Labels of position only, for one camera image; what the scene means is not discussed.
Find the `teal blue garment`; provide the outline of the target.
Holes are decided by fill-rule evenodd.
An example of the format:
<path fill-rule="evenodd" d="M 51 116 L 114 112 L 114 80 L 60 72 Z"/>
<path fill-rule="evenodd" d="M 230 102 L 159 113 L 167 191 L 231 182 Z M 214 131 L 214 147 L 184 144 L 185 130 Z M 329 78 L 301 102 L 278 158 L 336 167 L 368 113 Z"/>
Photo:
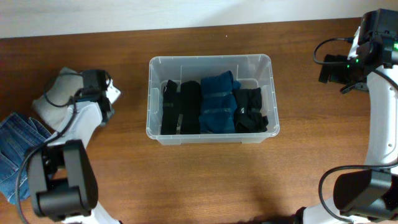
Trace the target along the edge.
<path fill-rule="evenodd" d="M 228 70 L 201 79 L 200 132 L 202 134 L 235 133 L 234 112 L 237 109 L 234 90 L 241 87 Z"/>

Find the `small black garment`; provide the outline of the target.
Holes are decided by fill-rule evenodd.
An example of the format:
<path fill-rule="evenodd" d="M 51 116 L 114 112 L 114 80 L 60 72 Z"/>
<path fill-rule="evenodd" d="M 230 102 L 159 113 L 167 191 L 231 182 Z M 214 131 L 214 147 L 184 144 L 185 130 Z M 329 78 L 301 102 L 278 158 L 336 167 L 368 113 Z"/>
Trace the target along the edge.
<path fill-rule="evenodd" d="M 261 89 L 234 90 L 237 109 L 234 112 L 234 126 L 237 133 L 263 133 L 269 124 L 263 116 Z"/>

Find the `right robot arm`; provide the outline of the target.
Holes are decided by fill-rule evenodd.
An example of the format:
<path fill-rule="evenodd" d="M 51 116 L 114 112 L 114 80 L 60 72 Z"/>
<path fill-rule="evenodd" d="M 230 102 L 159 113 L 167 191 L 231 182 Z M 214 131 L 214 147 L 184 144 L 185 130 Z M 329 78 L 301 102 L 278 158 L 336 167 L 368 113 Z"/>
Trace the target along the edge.
<path fill-rule="evenodd" d="M 369 145 L 363 165 L 326 171 L 318 184 L 320 204 L 302 207 L 287 223 L 378 223 L 397 220 L 397 12 L 367 12 L 347 56 L 326 55 L 319 81 L 370 95 Z"/>

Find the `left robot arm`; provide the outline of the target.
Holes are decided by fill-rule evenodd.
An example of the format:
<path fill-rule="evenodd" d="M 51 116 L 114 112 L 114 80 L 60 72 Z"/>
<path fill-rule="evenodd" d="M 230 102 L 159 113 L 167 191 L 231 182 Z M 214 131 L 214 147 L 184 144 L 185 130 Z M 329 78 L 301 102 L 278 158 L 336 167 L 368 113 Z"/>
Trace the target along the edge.
<path fill-rule="evenodd" d="M 86 153 L 95 129 L 114 114 L 105 70 L 81 72 L 83 86 L 70 97 L 61 130 L 25 157 L 34 213 L 62 223 L 118 223 L 98 201 L 98 184 Z"/>

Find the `light blue jeans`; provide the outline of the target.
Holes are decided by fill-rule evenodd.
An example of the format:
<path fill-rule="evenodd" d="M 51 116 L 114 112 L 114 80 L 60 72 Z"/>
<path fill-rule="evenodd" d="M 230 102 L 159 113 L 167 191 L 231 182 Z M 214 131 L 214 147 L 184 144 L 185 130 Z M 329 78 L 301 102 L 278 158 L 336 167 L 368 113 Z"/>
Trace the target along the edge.
<path fill-rule="evenodd" d="M 80 88 L 83 78 L 80 73 L 63 67 L 54 81 L 45 87 L 47 98 L 55 105 L 64 105 Z M 61 123 L 67 114 L 67 106 L 58 108 L 51 105 L 42 95 L 32 102 L 32 109 L 42 121 L 53 130 L 60 130 Z"/>

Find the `dark blue folded jeans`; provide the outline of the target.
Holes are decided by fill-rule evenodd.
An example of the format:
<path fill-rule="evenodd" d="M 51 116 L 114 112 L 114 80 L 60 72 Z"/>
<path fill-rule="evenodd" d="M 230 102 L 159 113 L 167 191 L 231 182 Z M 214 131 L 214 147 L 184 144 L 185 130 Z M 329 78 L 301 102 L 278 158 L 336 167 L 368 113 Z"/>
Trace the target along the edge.
<path fill-rule="evenodd" d="M 51 133 L 36 119 L 12 113 L 1 121 L 1 194 L 16 204 L 15 186 L 28 148 L 47 140 Z"/>

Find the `large black garment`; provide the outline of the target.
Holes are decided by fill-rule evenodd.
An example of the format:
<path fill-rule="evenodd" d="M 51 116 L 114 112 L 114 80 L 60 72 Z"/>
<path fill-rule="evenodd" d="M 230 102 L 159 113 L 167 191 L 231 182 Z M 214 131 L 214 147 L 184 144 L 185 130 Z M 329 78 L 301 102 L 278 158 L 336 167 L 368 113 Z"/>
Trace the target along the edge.
<path fill-rule="evenodd" d="M 161 135 L 200 134 L 201 87 L 196 81 L 178 85 L 169 80 L 163 90 Z"/>

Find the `clear plastic storage bin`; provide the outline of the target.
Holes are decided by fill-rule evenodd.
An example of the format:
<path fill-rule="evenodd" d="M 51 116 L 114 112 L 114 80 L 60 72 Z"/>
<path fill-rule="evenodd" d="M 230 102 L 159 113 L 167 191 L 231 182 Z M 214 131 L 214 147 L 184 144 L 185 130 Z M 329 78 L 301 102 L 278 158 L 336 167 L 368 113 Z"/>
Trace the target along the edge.
<path fill-rule="evenodd" d="M 261 113 L 267 116 L 267 131 L 234 134 L 161 135 L 163 89 L 169 80 L 181 84 L 231 71 L 242 88 L 261 89 Z M 271 58 L 266 54 L 156 56 L 149 62 L 146 134 L 162 145 L 187 143 L 261 143 L 280 131 Z"/>

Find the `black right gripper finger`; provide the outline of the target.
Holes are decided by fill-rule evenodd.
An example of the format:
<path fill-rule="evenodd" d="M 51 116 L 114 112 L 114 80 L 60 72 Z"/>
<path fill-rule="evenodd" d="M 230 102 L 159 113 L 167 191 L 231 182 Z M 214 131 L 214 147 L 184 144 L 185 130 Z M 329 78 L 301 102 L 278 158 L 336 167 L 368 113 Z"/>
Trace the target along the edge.
<path fill-rule="evenodd" d="M 335 59 L 334 55 L 327 54 L 324 58 L 324 62 L 333 62 Z M 321 83 L 328 83 L 329 77 L 331 75 L 332 67 L 329 65 L 323 65 L 320 70 L 320 75 L 318 81 Z"/>
<path fill-rule="evenodd" d="M 359 91 L 364 91 L 364 92 L 368 92 L 369 88 L 367 86 L 366 82 L 355 82 L 355 83 L 349 83 L 347 85 L 345 85 L 341 90 L 340 93 L 341 94 L 346 94 L 349 93 L 352 90 L 359 90 Z"/>

